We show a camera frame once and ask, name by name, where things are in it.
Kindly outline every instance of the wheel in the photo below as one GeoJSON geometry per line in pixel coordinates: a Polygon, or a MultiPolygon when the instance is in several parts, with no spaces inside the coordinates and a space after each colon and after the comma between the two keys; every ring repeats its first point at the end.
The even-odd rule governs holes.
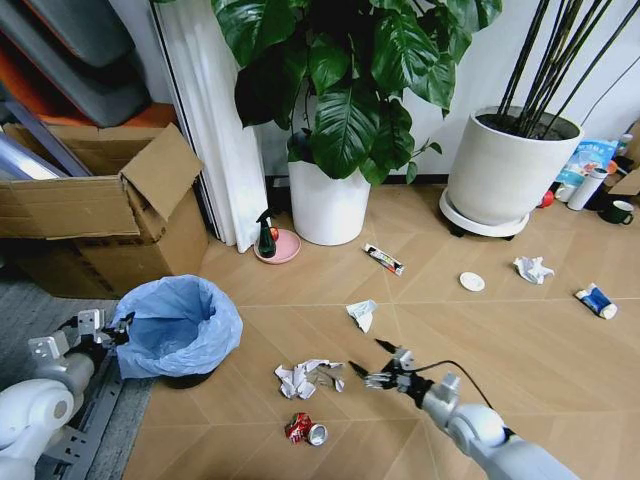
{"type": "Polygon", "coordinates": [[[449,233],[455,237],[462,238],[467,231],[455,223],[449,223],[449,233]]]}

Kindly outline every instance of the toothpaste tube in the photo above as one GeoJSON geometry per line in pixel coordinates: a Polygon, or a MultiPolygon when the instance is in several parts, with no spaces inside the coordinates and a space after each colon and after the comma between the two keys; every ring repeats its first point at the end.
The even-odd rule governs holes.
{"type": "Polygon", "coordinates": [[[403,264],[401,264],[395,258],[384,253],[378,247],[365,243],[363,250],[366,252],[367,255],[373,258],[376,262],[378,262],[387,270],[395,273],[396,275],[400,276],[402,275],[402,272],[404,272],[403,264]]]}
{"type": "Polygon", "coordinates": [[[618,306],[609,300],[595,283],[590,284],[586,290],[576,292],[575,296],[593,313],[605,320],[611,320],[618,313],[618,306]]]}

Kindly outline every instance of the red crushed can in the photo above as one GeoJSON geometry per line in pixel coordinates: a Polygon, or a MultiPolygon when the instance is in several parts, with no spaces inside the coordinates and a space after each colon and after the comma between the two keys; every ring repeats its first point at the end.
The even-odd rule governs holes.
{"type": "Polygon", "coordinates": [[[322,445],[328,436],[327,427],[313,423],[311,417],[304,412],[296,413],[291,418],[291,421],[284,427],[284,433],[293,443],[306,440],[315,447],[322,445]]]}

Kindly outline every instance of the pink dish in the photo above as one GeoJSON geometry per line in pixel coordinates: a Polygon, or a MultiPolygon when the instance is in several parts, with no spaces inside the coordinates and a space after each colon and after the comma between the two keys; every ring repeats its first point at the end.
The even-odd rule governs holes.
{"type": "Polygon", "coordinates": [[[271,263],[278,265],[280,263],[286,263],[295,257],[300,251],[300,237],[290,230],[278,229],[280,236],[276,240],[276,254],[271,258],[264,258],[260,256],[258,252],[258,244],[253,245],[253,253],[256,254],[260,260],[265,263],[271,263]]]}

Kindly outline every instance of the trash bin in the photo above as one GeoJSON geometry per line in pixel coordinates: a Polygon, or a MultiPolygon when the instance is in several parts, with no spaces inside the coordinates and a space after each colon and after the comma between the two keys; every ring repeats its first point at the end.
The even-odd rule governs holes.
{"type": "Polygon", "coordinates": [[[181,377],[181,387],[191,386],[240,344],[242,320],[235,305],[213,283],[194,275],[135,288],[116,307],[112,326],[131,312],[129,342],[116,349],[123,379],[165,375],[181,377]]]}

